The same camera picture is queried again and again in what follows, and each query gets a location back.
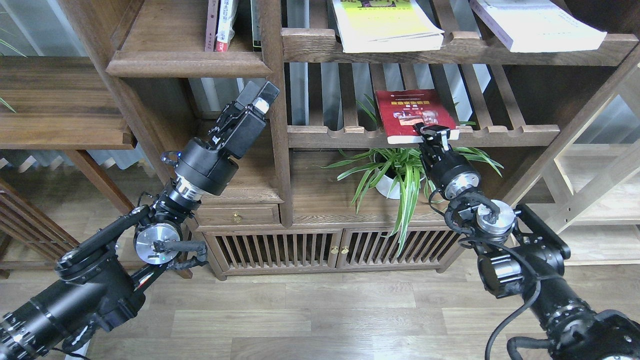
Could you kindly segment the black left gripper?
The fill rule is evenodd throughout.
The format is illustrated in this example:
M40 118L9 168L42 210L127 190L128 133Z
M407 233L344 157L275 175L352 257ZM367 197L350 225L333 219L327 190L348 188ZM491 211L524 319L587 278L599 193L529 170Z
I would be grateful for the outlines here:
M232 158L242 158L253 146L265 129L265 114L279 93L272 83L260 87L250 80L236 102L222 110L208 132L211 139L194 137L178 153L174 191L183 197L220 195L239 168Z

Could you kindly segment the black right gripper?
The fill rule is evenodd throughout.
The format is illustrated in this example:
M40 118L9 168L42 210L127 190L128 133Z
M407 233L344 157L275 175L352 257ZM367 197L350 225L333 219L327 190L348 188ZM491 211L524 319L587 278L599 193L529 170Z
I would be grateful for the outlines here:
M426 176L446 200L453 200L468 189L477 191L480 174L470 162L450 146L451 129L442 125L413 125L419 144L420 159Z

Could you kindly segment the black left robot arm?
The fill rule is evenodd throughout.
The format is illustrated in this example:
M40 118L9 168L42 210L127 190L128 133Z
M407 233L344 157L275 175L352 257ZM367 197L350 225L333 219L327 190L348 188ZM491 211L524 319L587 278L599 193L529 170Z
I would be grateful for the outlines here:
M206 265L203 241L183 239L205 194L219 196L238 170L237 159L266 126L280 90L249 82L222 110L207 139L162 155L174 168L151 205L140 205L61 256L58 280L1 319L1 358L35 360L57 350L71 356L101 329L110 332L138 315L144 292L168 270Z

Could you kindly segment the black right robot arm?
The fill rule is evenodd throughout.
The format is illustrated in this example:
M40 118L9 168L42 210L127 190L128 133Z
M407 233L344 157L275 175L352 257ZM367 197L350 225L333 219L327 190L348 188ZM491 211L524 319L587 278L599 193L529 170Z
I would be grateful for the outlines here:
M595 312L563 278L570 248L527 205L512 208L487 198L480 174L448 142L450 129L417 123L420 159L436 191L448 201L442 213L463 248L477 255L484 288L501 299L522 296L523 305L506 317L487 340L484 357L498 334L526 310L544 330L544 339L515 336L507 340L512 360L520 348L547 350L554 360L637 360L639 324L617 310Z

